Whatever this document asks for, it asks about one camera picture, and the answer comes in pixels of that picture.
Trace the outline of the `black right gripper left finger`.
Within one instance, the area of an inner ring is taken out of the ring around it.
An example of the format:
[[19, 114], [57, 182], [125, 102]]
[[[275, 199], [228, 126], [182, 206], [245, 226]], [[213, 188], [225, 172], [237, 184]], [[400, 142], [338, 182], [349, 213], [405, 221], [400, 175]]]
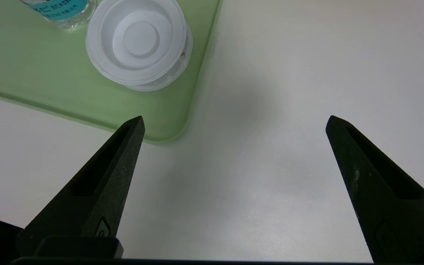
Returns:
[[122, 124], [17, 235], [20, 255], [49, 236], [115, 237], [144, 134], [141, 116]]

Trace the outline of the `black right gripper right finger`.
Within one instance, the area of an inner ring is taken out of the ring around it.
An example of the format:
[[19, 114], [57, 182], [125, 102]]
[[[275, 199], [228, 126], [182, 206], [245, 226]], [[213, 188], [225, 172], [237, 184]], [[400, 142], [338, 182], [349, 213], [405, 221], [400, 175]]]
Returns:
[[348, 121], [325, 132], [372, 261], [424, 265], [424, 188]]

